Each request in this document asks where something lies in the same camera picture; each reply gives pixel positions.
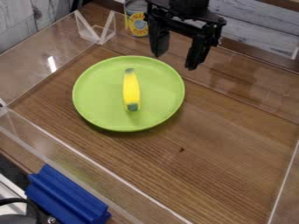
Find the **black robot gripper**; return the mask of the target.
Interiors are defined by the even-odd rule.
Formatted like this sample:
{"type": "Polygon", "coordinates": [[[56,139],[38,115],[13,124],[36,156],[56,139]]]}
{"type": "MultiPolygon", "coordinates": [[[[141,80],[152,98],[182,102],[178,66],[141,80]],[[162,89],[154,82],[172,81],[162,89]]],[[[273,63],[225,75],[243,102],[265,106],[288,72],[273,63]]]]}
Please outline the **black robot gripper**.
{"type": "MultiPolygon", "coordinates": [[[[227,20],[208,9],[209,0],[145,0],[145,2],[148,10],[156,7],[168,11],[173,17],[181,20],[201,21],[213,25],[214,35],[210,45],[218,44],[221,29],[227,25],[227,20]]],[[[148,35],[153,56],[160,57],[169,47],[169,29],[166,23],[153,16],[148,16],[148,35]]],[[[192,38],[184,63],[188,70],[194,70],[197,65],[204,62],[210,45],[204,35],[197,34],[192,38]]]]}

